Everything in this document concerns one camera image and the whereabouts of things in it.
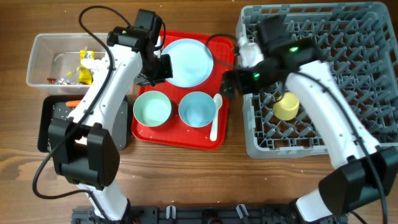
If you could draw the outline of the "green bowl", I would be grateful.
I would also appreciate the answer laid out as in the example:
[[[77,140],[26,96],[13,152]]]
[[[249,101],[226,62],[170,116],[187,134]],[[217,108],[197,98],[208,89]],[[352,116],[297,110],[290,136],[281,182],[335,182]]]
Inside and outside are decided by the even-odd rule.
[[[141,94],[133,106],[135,119],[142,125],[153,128],[164,124],[172,113],[169,98],[159,91]]]

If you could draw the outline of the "yellow plastic cup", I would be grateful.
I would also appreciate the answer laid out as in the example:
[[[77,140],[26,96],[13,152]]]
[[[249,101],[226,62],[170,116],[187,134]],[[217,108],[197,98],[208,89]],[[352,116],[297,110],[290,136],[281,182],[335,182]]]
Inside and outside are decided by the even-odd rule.
[[[287,92],[273,105],[273,112],[278,119],[288,121],[296,117],[299,106],[299,99],[293,93]]]

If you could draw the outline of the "red serving tray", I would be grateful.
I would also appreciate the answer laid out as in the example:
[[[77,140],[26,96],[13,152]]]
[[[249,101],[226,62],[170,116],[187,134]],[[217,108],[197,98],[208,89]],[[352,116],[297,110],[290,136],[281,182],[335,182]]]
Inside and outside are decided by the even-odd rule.
[[[171,46],[173,43],[176,44],[176,41],[180,39],[192,39],[199,41],[200,44],[205,44],[209,37],[209,35],[203,34],[172,30],[166,31],[165,45],[162,53],[170,54],[171,56],[171,53],[166,53],[166,48]],[[215,37],[208,44],[208,48],[217,59],[228,63],[233,62],[234,44],[227,37]],[[133,118],[131,132],[134,137],[146,142],[206,151],[213,151],[219,148],[223,144],[226,135],[229,99],[223,96],[223,105],[219,110],[218,135],[216,141],[210,140],[210,124],[202,128],[193,128],[185,124],[178,114],[178,105],[185,95],[194,91],[204,92],[211,97],[216,93],[219,93],[223,73],[227,70],[228,68],[224,65],[216,63],[211,69],[210,77],[208,77],[203,83],[192,88],[175,86],[168,81],[160,85],[156,85],[155,87],[139,87],[138,96],[141,96],[148,91],[159,91],[164,93],[172,103],[172,113],[171,117],[165,122],[165,124],[153,128],[145,127],[143,124],[140,124],[136,118]]]

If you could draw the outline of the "yellow snack wrapper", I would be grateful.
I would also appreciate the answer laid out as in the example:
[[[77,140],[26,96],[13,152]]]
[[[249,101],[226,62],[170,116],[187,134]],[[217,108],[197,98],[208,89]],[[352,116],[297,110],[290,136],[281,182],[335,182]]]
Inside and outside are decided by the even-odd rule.
[[[78,83],[84,85],[91,85],[93,82],[93,76],[91,74],[91,70],[86,68],[83,65],[83,61],[86,59],[95,59],[95,53],[90,50],[80,50],[80,65],[74,69],[73,71],[69,71],[67,73],[68,76],[74,75],[76,72],[79,72]]]

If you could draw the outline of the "orange carrot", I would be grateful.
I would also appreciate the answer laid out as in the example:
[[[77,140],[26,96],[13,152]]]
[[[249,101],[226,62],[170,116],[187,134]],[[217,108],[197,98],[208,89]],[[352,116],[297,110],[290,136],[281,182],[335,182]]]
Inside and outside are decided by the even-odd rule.
[[[81,100],[67,101],[65,104],[68,108],[76,108],[80,104]]]

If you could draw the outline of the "red snack wrapper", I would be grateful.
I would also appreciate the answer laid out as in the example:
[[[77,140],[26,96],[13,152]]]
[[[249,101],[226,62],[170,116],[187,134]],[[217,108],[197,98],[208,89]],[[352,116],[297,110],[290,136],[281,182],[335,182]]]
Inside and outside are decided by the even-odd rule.
[[[81,85],[81,83],[79,82],[73,82],[71,80],[67,80],[65,78],[48,78],[47,81],[51,84],[51,85]]]

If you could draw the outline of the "white tissue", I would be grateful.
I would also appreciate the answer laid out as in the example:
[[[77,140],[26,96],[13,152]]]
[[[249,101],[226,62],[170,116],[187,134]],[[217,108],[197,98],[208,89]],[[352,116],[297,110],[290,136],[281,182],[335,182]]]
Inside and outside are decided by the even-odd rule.
[[[81,64],[93,74],[94,79],[98,77],[102,78],[108,72],[109,62],[105,57],[103,57],[101,60],[84,58],[81,61]]]

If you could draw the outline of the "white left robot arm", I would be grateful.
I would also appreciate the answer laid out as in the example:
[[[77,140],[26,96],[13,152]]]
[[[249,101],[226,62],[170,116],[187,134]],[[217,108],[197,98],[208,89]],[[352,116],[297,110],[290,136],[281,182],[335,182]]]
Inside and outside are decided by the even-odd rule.
[[[171,74],[170,59],[161,56],[165,29],[116,27],[101,60],[89,59],[95,79],[67,119],[49,126],[52,160],[56,174],[78,187],[94,206],[101,223],[130,223],[130,202],[116,181],[120,155],[111,137],[119,107],[135,79],[144,75],[155,86]]]

